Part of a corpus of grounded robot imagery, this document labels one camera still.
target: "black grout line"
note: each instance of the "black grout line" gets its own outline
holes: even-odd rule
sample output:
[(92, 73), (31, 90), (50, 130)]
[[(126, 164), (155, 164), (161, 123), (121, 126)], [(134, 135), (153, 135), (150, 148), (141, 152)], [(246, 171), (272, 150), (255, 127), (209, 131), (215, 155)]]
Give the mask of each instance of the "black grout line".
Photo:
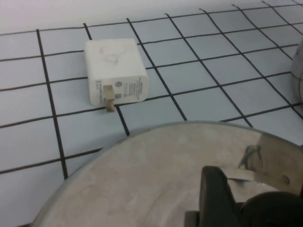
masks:
[(49, 95), (49, 101), (50, 101), (50, 105), (51, 105), (51, 109), (52, 109), (53, 123), (55, 126), (56, 136), (57, 136), (57, 140), (58, 140), (58, 147), (59, 147), (59, 153), (60, 153), (60, 158), (61, 158), (63, 176), (65, 179), (67, 179), (68, 173), (67, 173), (67, 167), (66, 167), (66, 163), (65, 163), (65, 159), (64, 159), (64, 150), (63, 150), (63, 145), (62, 145), (62, 139), (60, 136), (59, 123), (58, 123), (58, 119), (56, 116), (56, 109), (55, 109), (55, 105), (54, 105), (54, 101), (53, 101), (51, 85), (50, 85), (49, 78), (48, 78), (47, 67), (46, 67), (46, 62), (45, 62), (45, 58), (44, 58), (40, 32), (38, 29), (37, 29), (37, 37), (38, 37), (39, 48), (40, 48), (40, 53), (41, 53), (41, 60), (42, 60), (42, 64), (43, 64), (44, 75), (45, 75), (45, 80), (46, 80), (46, 85), (47, 85), (47, 90), (48, 90), (48, 95)]
[[(285, 75), (285, 74), (290, 74), (290, 73), (291, 72), (281, 72), (281, 73), (276, 73), (276, 74), (272, 74), (272, 75), (268, 75), (268, 76), (264, 76), (264, 77), (265, 78), (269, 78), (269, 77), (275, 77), (275, 76)], [(251, 78), (251, 79), (245, 79), (245, 80), (235, 81), (235, 82), (231, 82), (231, 83), (221, 84), (221, 86), (225, 87), (225, 86), (229, 86), (229, 85), (234, 85), (234, 84), (249, 82), (249, 81), (258, 80), (258, 79), (263, 79), (263, 77), (257, 77), (257, 78)], [(204, 87), (204, 88), (199, 88), (199, 89), (194, 89), (194, 90), (182, 91), (182, 92), (173, 93), (172, 95), (173, 96), (177, 96), (177, 95), (192, 93), (192, 92), (196, 92), (196, 91), (208, 90), (208, 89), (212, 89), (212, 88), (216, 88), (216, 87), (219, 87), (219, 86), (211, 86), (211, 87)], [(154, 99), (159, 99), (159, 98), (165, 98), (165, 97), (170, 97), (170, 95), (155, 96), (155, 97), (152, 97), (152, 98), (147, 98), (147, 99), (144, 100), (144, 102), (150, 101), (150, 100), (154, 100)], [(116, 105), (116, 107), (117, 106), (124, 106), (124, 105), (128, 105), (128, 104), (131, 104), (131, 103), (119, 104), (119, 105)], [(74, 114), (82, 114), (82, 113), (86, 113), (86, 112), (93, 112), (93, 111), (104, 110), (104, 109), (105, 109), (105, 107), (86, 109), (86, 110), (81, 110), (81, 111), (75, 111), (75, 112), (69, 112), (69, 113), (63, 113), (63, 114), (57, 114), (57, 117), (64, 117), (64, 116), (69, 116), (69, 115), (74, 115)], [(49, 118), (52, 118), (52, 116), (35, 118), (35, 119), (30, 119), (30, 120), (26, 120), (26, 121), (22, 121), (22, 122), (16, 122), (16, 123), (7, 124), (7, 125), (0, 125), (0, 129), (1, 128), (7, 128), (7, 127), (15, 126), (15, 125), (20, 125), (20, 124), (24, 124), (24, 123), (29, 123), (29, 122), (34, 122), (34, 121), (49, 119)]]
[(45, 32), (45, 31), (56, 31), (56, 30), (69, 30), (69, 29), (82, 29), (84, 28), (83, 26), (81, 27), (60, 27), (60, 28), (47, 28), (47, 29), (39, 29), (40, 32)]
[(157, 73), (159, 79), (161, 80), (162, 84), (164, 85), (164, 87), (165, 87), (166, 91), (168, 92), (170, 98), (171, 98), (172, 101), (174, 102), (174, 104), (175, 104), (176, 108), (178, 109), (179, 113), (181, 114), (183, 120), (184, 120), (184, 121), (187, 121), (187, 118), (186, 118), (185, 114), (183, 113), (183, 111), (182, 111), (182, 109), (180, 108), (179, 104), (177, 103), (177, 101), (175, 100), (174, 96), (172, 95), (172, 93), (171, 93), (169, 87), (167, 86), (165, 80), (163, 79), (163, 77), (161, 76), (160, 72), (158, 71), (158, 69), (157, 69), (155, 63), (154, 63), (153, 60), (152, 60), (152, 58), (151, 58), (150, 55), (148, 54), (148, 52), (147, 52), (147, 50), (145, 49), (144, 45), (142, 44), (142, 41), (141, 41), (139, 35), (137, 34), (137, 32), (136, 32), (134, 26), (132, 25), (131, 21), (130, 21), (128, 18), (127, 18), (127, 21), (129, 22), (129, 25), (131, 26), (131, 28), (132, 28), (134, 34), (136, 35), (136, 37), (137, 37), (137, 39), (138, 39), (138, 41), (139, 41), (139, 43), (140, 43), (140, 45), (141, 45), (143, 51), (145, 52), (147, 58), (148, 58), (149, 61), (151, 62), (151, 65), (154, 67), (154, 69), (155, 69), (155, 71), (156, 71), (156, 73)]
[[(214, 20), (211, 18), (210, 15), (208, 15), (210, 20), (212, 21), (212, 23), (216, 26), (216, 28), (221, 32), (221, 29), (218, 27), (218, 25), (214, 22)], [(266, 82), (284, 99), (284, 101), (287, 102), (287, 104), (291, 105), (291, 103), (284, 97), (284, 95), (282, 95), (282, 93), (280, 91), (278, 91), (278, 89), (263, 75), (263, 73), (261, 73), (261, 71), (251, 62), (251, 60), (248, 59), (248, 57), (245, 56), (244, 53), (242, 53), (237, 47), (236, 45), (225, 35), (222, 34), (229, 42), (231, 45), (233, 45), (233, 47), (242, 55), (242, 57), (244, 57), (250, 64), (251, 66), (259, 73), (259, 75), (264, 78), (266, 80)], [(293, 111), (295, 111), (300, 117), (301, 119), (303, 119), (303, 116), (294, 108), (292, 107)]]
[[(98, 149), (94, 149), (94, 150), (81, 152), (81, 153), (78, 153), (78, 154), (75, 154), (75, 155), (69, 155), (69, 156), (66, 156), (65, 159), (71, 159), (71, 158), (75, 158), (75, 157), (81, 157), (81, 156), (84, 156), (84, 155), (97, 153), (101, 149), (102, 148), (98, 148)], [(39, 163), (35, 163), (35, 164), (30, 164), (30, 165), (26, 165), (26, 166), (19, 166), (19, 167), (16, 167), (16, 168), (1, 170), (0, 174), (7, 174), (7, 173), (15, 172), (15, 171), (18, 171), (18, 170), (22, 170), (22, 169), (29, 169), (29, 168), (33, 168), (33, 167), (37, 167), (37, 166), (44, 166), (44, 165), (47, 165), (47, 164), (50, 164), (50, 163), (60, 162), (60, 161), (61, 161), (60, 158), (51, 159), (51, 160), (48, 160), (48, 161), (39, 162)]]
[(126, 125), (126, 122), (125, 122), (125, 119), (123, 117), (122, 111), (120, 110), (119, 106), (116, 106), (116, 109), (117, 109), (117, 112), (119, 114), (119, 117), (120, 117), (121, 123), (123, 125), (124, 131), (125, 131), (126, 135), (129, 136), (129, 134), (130, 134), (129, 133), (129, 129), (128, 129), (127, 125)]
[(40, 58), (40, 55), (30, 56), (30, 57), (21, 57), (21, 58), (7, 58), (7, 59), (0, 59), (1, 61), (15, 61), (15, 60), (24, 60), (24, 59), (32, 59), (32, 58)]
[(48, 161), (45, 161), (45, 162), (39, 162), (39, 163), (31, 164), (31, 165), (20, 166), (20, 167), (17, 167), (17, 168), (1, 170), (0, 174), (7, 174), (7, 173), (15, 172), (15, 171), (18, 171), (18, 170), (22, 170), (22, 169), (28, 169), (28, 168), (33, 168), (33, 167), (37, 167), (37, 166), (43, 166), (43, 165), (47, 165), (47, 164), (54, 163), (54, 162), (60, 162), (60, 161), (61, 161), (60, 158), (56, 158), (56, 159), (48, 160)]
[(159, 99), (159, 98), (167, 98), (167, 97), (170, 97), (170, 95), (162, 95), (162, 96), (155, 96), (155, 97), (147, 98), (147, 99), (144, 100), (144, 102)]
[(100, 25), (89, 25), (87, 27), (101, 27), (101, 26), (122, 25), (122, 24), (128, 24), (128, 22), (116, 22), (116, 23), (108, 23), (108, 24), (100, 24)]
[(59, 79), (59, 80), (50, 81), (50, 83), (53, 84), (53, 83), (60, 83), (60, 82), (79, 80), (79, 79), (87, 79), (87, 77), (74, 77), (74, 78), (68, 78), (68, 79)]
[(179, 17), (191, 17), (191, 16), (198, 16), (198, 15), (203, 15), (205, 13), (193, 13), (193, 14), (187, 14), (187, 15), (179, 15), (179, 16), (172, 16), (171, 18), (179, 18)]
[(16, 126), (16, 125), (20, 125), (20, 124), (26, 124), (26, 123), (30, 123), (30, 122), (36, 122), (36, 121), (40, 121), (40, 120), (50, 119), (52, 117), (53, 116), (38, 117), (38, 118), (29, 119), (29, 120), (25, 120), (25, 121), (14, 122), (14, 123), (10, 123), (10, 124), (4, 124), (4, 125), (0, 125), (0, 129)]
[(68, 54), (68, 53), (80, 53), (80, 52), (84, 52), (84, 50), (49, 53), (49, 54), (45, 54), (44, 57), (50, 57), (50, 56), (56, 56), (61, 54)]
[(233, 5), (234, 7), (238, 8), (240, 12), (243, 14), (243, 16), (259, 31), (261, 32), (269, 41), (271, 41), (277, 48), (279, 48), (280, 51), (282, 51), (288, 58), (292, 59), (275, 41), (273, 41), (271, 38), (269, 38), (268, 35), (265, 34), (261, 29), (259, 29), (249, 18), (248, 16), (237, 6)]
[(36, 30), (25, 31), (25, 32), (10, 32), (10, 33), (3, 33), (3, 34), (0, 34), (0, 36), (4, 36), (4, 35), (17, 35), (17, 34), (24, 34), (24, 33), (31, 33), (31, 32), (36, 32)]
[(167, 19), (167, 17), (159, 17), (159, 18), (146, 19), (146, 20), (134, 20), (134, 21), (131, 21), (131, 23), (141, 23), (141, 22), (148, 22), (148, 21), (154, 21), (154, 20), (165, 20), (165, 19)]
[(277, 107), (277, 108), (270, 109), (270, 110), (264, 110), (264, 111), (261, 111), (261, 112), (258, 112), (258, 113), (253, 113), (253, 114), (251, 113), (251, 114), (246, 115), (246, 117), (253, 117), (253, 116), (260, 115), (260, 114), (267, 114), (269, 112), (273, 112), (273, 111), (277, 111), (277, 110), (283, 110), (283, 109), (287, 109), (287, 108), (292, 108), (293, 109), (295, 106), (299, 106), (299, 105), (302, 105), (302, 103), (285, 105), (285, 106)]
[[(272, 6), (273, 8), (279, 8), (279, 7), (287, 7), (287, 6), (295, 6), (300, 5), (303, 7), (303, 4), (300, 4), (293, 0), (295, 4), (289, 4), (289, 5), (281, 5), (281, 6)], [(271, 7), (265, 6), (265, 7), (255, 7), (255, 8), (248, 8), (243, 10), (256, 10), (256, 9), (268, 9)], [(237, 9), (231, 9), (231, 10), (220, 10), (220, 11), (214, 11), (214, 12), (208, 12), (208, 14), (213, 13), (225, 13), (225, 12), (235, 12), (238, 11)], [(203, 15), (205, 13), (194, 13), (194, 14), (187, 14), (187, 15), (180, 15), (180, 16), (172, 16), (171, 18), (178, 18), (178, 17), (190, 17), (195, 15)], [(161, 20), (161, 19), (167, 19), (167, 17), (160, 17), (160, 18), (153, 18), (153, 19), (146, 19), (146, 20), (137, 20), (137, 21), (131, 21), (131, 23), (140, 23), (140, 22), (146, 22), (146, 21), (153, 21), (153, 20)], [(107, 23), (107, 24), (100, 24), (100, 25), (90, 25), (88, 27), (98, 27), (98, 26), (108, 26), (108, 25), (121, 25), (121, 24), (128, 24), (129, 22), (116, 22), (116, 23)], [(61, 27), (61, 28), (47, 28), (47, 29), (40, 29), (40, 31), (55, 31), (55, 30), (65, 30), (65, 29), (81, 29), (84, 28), (82, 26), (80, 27)], [(31, 33), (36, 32), (36, 30), (30, 30), (30, 31), (24, 31), (24, 32), (12, 32), (12, 33), (3, 33), (2, 35), (16, 35), (16, 34), (22, 34), (22, 33)]]
[(75, 115), (75, 114), (82, 114), (82, 113), (93, 112), (93, 111), (104, 110), (104, 109), (105, 109), (105, 107), (97, 107), (97, 108), (92, 108), (92, 109), (86, 109), (86, 110), (80, 110), (80, 111), (75, 111), (75, 112), (58, 114), (57, 117), (65, 117), (65, 116), (70, 116), (70, 115)]
[[(260, 115), (260, 114), (266, 114), (266, 113), (269, 113), (269, 112), (283, 110), (283, 109), (287, 109), (287, 108), (291, 108), (291, 107), (295, 107), (295, 106), (299, 106), (299, 105), (302, 105), (302, 103), (295, 103), (295, 104), (291, 104), (291, 105), (285, 105), (285, 106), (281, 106), (281, 107), (277, 107), (277, 108), (273, 108), (273, 109), (269, 109), (269, 110), (264, 110), (264, 111), (253, 113), (253, 114), (251, 113), (251, 114), (245, 115), (244, 117), (248, 118), (248, 117), (257, 116), (257, 115)], [(235, 121), (235, 120), (239, 120), (239, 119), (244, 119), (244, 117), (242, 117), (242, 116), (233, 117), (233, 118), (221, 120), (220, 122), (231, 122), (231, 121)], [(80, 156), (84, 156), (84, 155), (88, 155), (88, 154), (92, 154), (92, 153), (97, 153), (101, 149), (102, 148), (98, 148), (98, 149), (94, 149), (94, 150), (90, 150), (90, 151), (81, 152), (81, 153), (78, 153), (78, 154), (75, 154), (75, 155), (69, 155), (69, 156), (66, 156), (65, 159), (71, 159), (71, 158), (80, 157)], [(28, 168), (32, 168), (32, 167), (36, 167), (36, 166), (43, 166), (43, 165), (47, 165), (47, 164), (54, 163), (54, 162), (59, 162), (59, 161), (61, 161), (61, 159), (57, 158), (57, 159), (51, 159), (51, 160), (48, 160), (48, 161), (45, 161), (45, 162), (35, 163), (35, 164), (27, 165), (27, 166), (20, 166), (20, 167), (17, 167), (17, 168), (1, 170), (0, 174), (15, 172), (15, 171), (18, 171), (18, 170), (28, 169)]]
[[(229, 34), (229, 33), (245, 32), (245, 31), (254, 31), (254, 30), (265, 29), (265, 28), (282, 27), (282, 26), (289, 26), (289, 25), (299, 25), (299, 24), (303, 24), (303, 22), (298, 22), (298, 23), (293, 23), (293, 24), (285, 24), (285, 25), (267, 26), (267, 27), (260, 27), (260, 28), (248, 28), (248, 29), (222, 32), (222, 33), (223, 34)], [(221, 33), (204, 34), (204, 35), (192, 35), (192, 36), (185, 36), (185, 38), (188, 39), (188, 38), (210, 36), (210, 35), (221, 35)], [(142, 44), (153, 44), (153, 43), (160, 43), (160, 42), (179, 40), (179, 39), (183, 39), (183, 38), (178, 37), (178, 38), (173, 38), (173, 39), (163, 39), (163, 40), (157, 40), (157, 41), (149, 41), (149, 42), (145, 42), (145, 43), (142, 43)], [(56, 55), (61, 55), (61, 54), (69, 54), (69, 53), (79, 53), (79, 52), (84, 52), (84, 50), (76, 50), (76, 51), (67, 51), (67, 52), (58, 52), (58, 53), (45, 54), (44, 57), (56, 56)], [(31, 59), (31, 58), (40, 58), (40, 57), (41, 57), (40, 55), (37, 55), (37, 56), (20, 57), (20, 58), (0, 59), (0, 62), (1, 61), (14, 61), (14, 60)]]
[(197, 91), (204, 91), (204, 90), (210, 90), (213, 88), (218, 88), (219, 86), (211, 86), (211, 87), (203, 87), (203, 88), (198, 88), (198, 89), (194, 89), (194, 90), (190, 90), (190, 91), (180, 91), (180, 92), (176, 92), (173, 94), (173, 96), (178, 96), (178, 95), (183, 95), (183, 94), (188, 94), (188, 93), (193, 93), (193, 92), (197, 92)]
[[(265, 49), (258, 49), (258, 50), (247, 51), (247, 52), (242, 52), (242, 53), (247, 54), (247, 53), (259, 52), (259, 51), (286, 48), (286, 47), (291, 47), (291, 46), (298, 46), (298, 44), (284, 45), (284, 46), (279, 46), (279, 47), (269, 47), (269, 48), (265, 48)], [(218, 56), (218, 57), (204, 58), (204, 59), (201, 59), (201, 60), (202, 61), (207, 61), (207, 60), (214, 60), (214, 59), (232, 57), (232, 56), (237, 56), (237, 55), (241, 55), (241, 54), (240, 53), (233, 53), (233, 54), (228, 54), (228, 55), (221, 55), (221, 56)], [(184, 61), (184, 62), (166, 64), (166, 65), (159, 65), (159, 66), (156, 66), (156, 68), (169, 67), (169, 66), (188, 64), (188, 63), (194, 63), (194, 62), (199, 62), (199, 60), (192, 60), (192, 61)], [(145, 69), (146, 70), (152, 70), (152, 69), (155, 69), (155, 67), (151, 66), (151, 67), (147, 67)], [(53, 80), (53, 81), (50, 81), (50, 83), (52, 84), (52, 83), (59, 83), (59, 82), (66, 82), (66, 81), (80, 80), (80, 79), (87, 79), (87, 77), (75, 77), (75, 78), (68, 78), (68, 79)], [(32, 85), (26, 85), (26, 86), (20, 86), (20, 87), (3, 88), (3, 89), (0, 89), (0, 92), (1, 91), (8, 91), (8, 90), (22, 89), (22, 88), (26, 88), (26, 87), (39, 86), (39, 85), (43, 85), (43, 84), (46, 84), (46, 83), (32, 84)]]
[(65, 159), (71, 159), (71, 158), (75, 158), (75, 157), (81, 157), (81, 156), (84, 156), (84, 155), (90, 155), (90, 154), (93, 154), (93, 153), (97, 153), (101, 150), (102, 150), (102, 148), (98, 148), (98, 149), (78, 153), (78, 154), (75, 154), (75, 155), (68, 155), (68, 156), (65, 157)]
[(301, 4), (301, 3), (299, 3), (299, 2), (297, 2), (297, 1), (295, 1), (295, 0), (292, 0), (294, 3), (296, 3), (297, 5), (299, 5), (299, 6), (302, 6), (303, 7), (303, 4)]
[[(247, 31), (255, 31), (259, 29), (266, 29), (266, 28), (274, 28), (274, 27), (283, 27), (283, 26), (289, 26), (288, 24), (286, 25), (275, 25), (275, 26), (267, 26), (267, 27), (261, 27), (261, 28), (248, 28), (248, 29), (242, 29), (242, 30), (235, 30), (235, 31), (229, 31), (229, 32), (222, 32), (224, 34), (229, 34), (229, 33), (237, 33), (237, 32), (247, 32)], [(185, 36), (186, 39), (189, 38), (196, 38), (196, 37), (203, 37), (203, 36), (212, 36), (212, 35), (221, 35), (221, 33), (211, 33), (211, 34), (202, 34), (202, 35), (191, 35), (191, 36)], [(143, 45), (145, 44), (155, 44), (155, 43), (161, 43), (165, 41), (173, 41), (173, 40), (179, 40), (183, 39), (182, 37), (176, 37), (176, 38), (171, 38), (171, 39), (162, 39), (162, 40), (157, 40), (157, 41), (148, 41), (142, 43)]]
[(295, 26), (293, 26), (292, 24), (290, 24), (287, 20), (285, 20), (277, 11), (275, 8), (273, 8), (271, 5), (269, 5), (268, 3), (265, 3), (264, 1), (262, 1), (264, 4), (270, 6), (274, 12), (276, 12), (278, 14), (279, 17), (281, 17), (282, 20), (284, 20), (288, 25), (290, 25), (291, 27), (293, 27), (298, 33), (300, 33), (301, 35), (303, 35), (303, 33), (298, 29), (296, 28)]
[(89, 37), (89, 40), (92, 40), (91, 35), (90, 35), (90, 33), (89, 33), (89, 28), (86, 26), (85, 23), (83, 23), (83, 24), (84, 24), (84, 27), (85, 27), (85, 31), (86, 31), (86, 33), (87, 33), (87, 35), (88, 35), (88, 37)]
[(28, 88), (28, 87), (35, 87), (35, 86), (39, 86), (39, 85), (45, 85), (46, 83), (38, 83), (38, 84), (29, 84), (29, 85), (24, 85), (24, 86), (19, 86), (19, 87), (10, 87), (10, 88), (3, 88), (0, 89), (1, 91), (12, 91), (12, 90), (17, 90), (17, 89), (22, 89), (22, 88)]
[[(89, 37), (89, 40), (92, 40), (91, 35), (90, 35), (90, 32), (89, 32), (89, 28), (86, 26), (85, 23), (84, 23), (84, 26), (85, 26), (86, 33), (87, 33), (87, 35), (88, 35), (88, 37)], [(124, 117), (123, 117), (123, 114), (122, 114), (122, 112), (121, 112), (121, 110), (120, 110), (120, 107), (119, 107), (118, 105), (116, 105), (116, 109), (117, 109), (117, 112), (118, 112), (118, 114), (119, 114), (119, 117), (120, 117), (121, 123), (122, 123), (122, 125), (123, 125), (124, 131), (125, 131), (126, 135), (129, 136), (129, 134), (130, 134), (130, 133), (129, 133), (129, 129), (128, 129), (127, 125), (126, 125), (126, 122), (125, 122), (125, 119), (124, 119)]]
[(230, 98), (230, 96), (227, 94), (227, 92), (224, 90), (224, 88), (222, 87), (222, 85), (217, 81), (217, 79), (214, 77), (214, 75), (211, 73), (211, 71), (207, 68), (207, 66), (203, 63), (203, 61), (200, 59), (200, 57), (198, 56), (198, 54), (194, 51), (194, 49), (192, 48), (192, 46), (189, 44), (189, 42), (186, 40), (186, 38), (183, 36), (183, 34), (181, 33), (181, 31), (179, 30), (179, 28), (177, 27), (177, 25), (175, 24), (175, 22), (172, 20), (172, 18), (167, 14), (168, 18), (170, 19), (170, 21), (172, 22), (172, 24), (174, 25), (174, 27), (177, 29), (177, 31), (179, 32), (179, 34), (182, 36), (184, 42), (188, 45), (188, 47), (190, 48), (190, 50), (194, 53), (194, 55), (196, 56), (196, 58), (201, 62), (201, 64), (203, 65), (203, 67), (205, 68), (205, 70), (208, 72), (208, 74), (212, 77), (212, 79), (215, 81), (215, 83), (218, 85), (218, 87), (222, 90), (222, 92), (225, 94), (225, 96), (229, 99), (229, 101), (232, 103), (232, 105), (236, 108), (236, 110), (240, 113), (240, 115), (244, 118), (244, 120), (246, 121), (246, 123), (253, 128), (252, 124), (246, 119), (246, 117), (244, 116), (244, 114), (242, 113), (242, 111), (239, 109), (239, 107), (235, 104), (235, 102)]
[(236, 121), (236, 120), (240, 120), (240, 119), (243, 119), (243, 117), (233, 117), (233, 118), (221, 120), (221, 122), (231, 122), (231, 121)]

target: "power adapter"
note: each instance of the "power adapter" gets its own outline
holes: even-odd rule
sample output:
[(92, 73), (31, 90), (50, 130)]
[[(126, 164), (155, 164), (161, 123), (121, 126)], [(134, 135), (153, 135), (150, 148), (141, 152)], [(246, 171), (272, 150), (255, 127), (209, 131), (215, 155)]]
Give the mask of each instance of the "power adapter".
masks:
[(134, 39), (89, 40), (85, 45), (90, 102), (114, 111), (114, 105), (146, 99), (149, 78)]

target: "white floor tile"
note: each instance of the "white floor tile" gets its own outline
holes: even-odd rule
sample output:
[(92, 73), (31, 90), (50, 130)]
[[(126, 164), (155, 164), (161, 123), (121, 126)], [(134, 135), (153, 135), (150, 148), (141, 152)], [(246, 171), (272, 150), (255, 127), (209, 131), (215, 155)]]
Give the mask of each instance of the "white floor tile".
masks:
[(248, 120), (256, 129), (303, 144), (303, 121), (291, 108), (249, 117)]
[(213, 13), (210, 16), (223, 32), (255, 28), (239, 11)]
[(292, 104), (299, 103), (300, 100), (295, 95), (294, 78), (292, 75), (285, 74), (270, 77), (268, 80), (278, 89), (279, 92)]
[(78, 170), (80, 167), (87, 164), (89, 161), (93, 160), (96, 156), (98, 156), (99, 152), (89, 154), (89, 155), (83, 155), (80, 157), (73, 157), (66, 159), (66, 167), (68, 176), (71, 176), (76, 170)]
[(292, 60), (279, 49), (245, 54), (264, 75), (272, 75), (291, 70)]
[(187, 40), (200, 59), (238, 53), (223, 35), (195, 37)]
[(129, 24), (89, 27), (89, 33), (92, 39), (132, 38), (138, 42), (136, 35)]
[(175, 99), (189, 121), (220, 121), (240, 116), (220, 88), (177, 95)]
[(84, 52), (48, 56), (45, 61), (50, 81), (87, 76)]
[(184, 40), (144, 45), (156, 66), (197, 60)]
[(279, 46), (298, 44), (302, 35), (291, 26), (264, 28), (262, 31)]
[(41, 31), (44, 54), (81, 51), (89, 37), (84, 28)]
[(290, 24), (303, 22), (303, 7), (301, 6), (278, 7), (276, 11)]
[(0, 125), (52, 115), (46, 85), (0, 92)]
[(59, 117), (58, 123), (66, 156), (102, 148), (126, 137), (117, 111), (100, 110)]
[(131, 133), (162, 124), (183, 121), (170, 97), (124, 105), (121, 107), (121, 111)]
[(261, 77), (241, 55), (208, 60), (204, 63), (220, 84)]
[(180, 38), (180, 34), (169, 19), (133, 23), (142, 43)]
[(199, 62), (163, 67), (158, 70), (173, 94), (217, 85)]
[(63, 182), (61, 162), (1, 174), (0, 226), (32, 222)]
[(40, 55), (37, 33), (1, 35), (0, 50), (0, 59)]
[(53, 119), (0, 129), (0, 171), (60, 158)]
[(45, 83), (41, 58), (0, 62), (0, 89)]
[(168, 95), (167, 90), (154, 69), (147, 70), (147, 75), (150, 79), (150, 88), (147, 98)]
[(287, 105), (264, 79), (229, 85), (224, 89), (244, 115)]
[(87, 79), (52, 83), (51, 89), (56, 114), (96, 108), (90, 103)]
[(226, 36), (241, 52), (275, 47), (275, 45), (258, 30), (228, 33)]
[(183, 36), (205, 35), (219, 33), (207, 15), (173, 18)]
[(244, 13), (259, 28), (287, 24), (271, 8), (246, 10)]

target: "tile floor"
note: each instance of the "tile floor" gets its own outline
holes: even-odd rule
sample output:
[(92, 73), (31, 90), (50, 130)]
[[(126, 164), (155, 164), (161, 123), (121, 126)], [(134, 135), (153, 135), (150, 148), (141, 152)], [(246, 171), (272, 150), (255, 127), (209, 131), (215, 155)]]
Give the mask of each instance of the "tile floor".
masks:
[[(0, 35), (0, 226), (31, 222), (100, 148), (152, 126), (224, 121), (303, 144), (289, 74), (303, 6), (265, 2)], [(146, 101), (111, 114), (89, 103), (89, 37), (138, 42), (151, 79)]]

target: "white object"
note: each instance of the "white object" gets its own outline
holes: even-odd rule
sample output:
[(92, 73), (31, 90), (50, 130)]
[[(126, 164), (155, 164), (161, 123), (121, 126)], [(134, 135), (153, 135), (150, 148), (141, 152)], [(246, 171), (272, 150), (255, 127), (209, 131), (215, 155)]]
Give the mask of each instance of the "white object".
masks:
[(94, 106), (106, 106), (108, 94), (104, 86), (112, 86), (113, 104), (146, 99), (149, 78), (134, 39), (89, 40), (85, 45), (85, 58), (90, 102)]

